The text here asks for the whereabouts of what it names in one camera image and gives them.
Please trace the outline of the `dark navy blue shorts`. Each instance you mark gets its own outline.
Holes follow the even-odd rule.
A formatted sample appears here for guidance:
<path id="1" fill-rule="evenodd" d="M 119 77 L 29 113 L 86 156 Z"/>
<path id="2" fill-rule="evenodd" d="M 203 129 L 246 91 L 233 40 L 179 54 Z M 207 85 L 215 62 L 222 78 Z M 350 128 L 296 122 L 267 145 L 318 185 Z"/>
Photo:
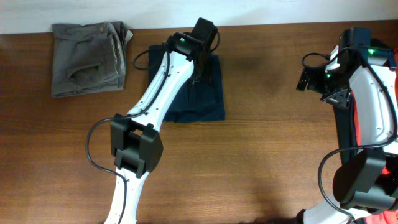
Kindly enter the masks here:
<path id="1" fill-rule="evenodd" d="M 211 81 L 186 81 L 179 89 L 164 121 L 174 123 L 192 123 L 197 121 L 224 121 L 223 85 L 219 56 L 208 57 Z"/>

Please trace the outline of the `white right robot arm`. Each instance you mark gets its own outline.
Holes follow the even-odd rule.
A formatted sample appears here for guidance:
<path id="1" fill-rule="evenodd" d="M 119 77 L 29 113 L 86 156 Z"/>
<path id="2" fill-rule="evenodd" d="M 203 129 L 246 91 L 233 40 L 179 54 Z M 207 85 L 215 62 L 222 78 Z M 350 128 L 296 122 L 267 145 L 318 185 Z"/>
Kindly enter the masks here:
<path id="1" fill-rule="evenodd" d="M 294 223 L 397 221 L 397 51 L 352 27 L 324 56 L 304 65 L 299 91 L 312 90 L 333 107 L 341 166 L 332 194 L 302 210 Z"/>

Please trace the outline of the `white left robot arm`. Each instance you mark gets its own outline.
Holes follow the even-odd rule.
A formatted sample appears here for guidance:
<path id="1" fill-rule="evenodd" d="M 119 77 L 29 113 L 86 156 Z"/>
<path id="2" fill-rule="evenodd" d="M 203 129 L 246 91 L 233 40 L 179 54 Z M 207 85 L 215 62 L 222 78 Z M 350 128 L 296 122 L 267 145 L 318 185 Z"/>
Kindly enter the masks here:
<path id="1" fill-rule="evenodd" d="M 177 32 L 162 45 L 162 60 L 154 79 L 127 115 L 111 118 L 111 154 L 116 186 L 105 224 L 135 223 L 146 178 L 163 153 L 160 127 L 177 92 L 189 80 L 202 77 L 205 60 L 219 36 L 217 27 L 199 18 L 191 32 Z"/>

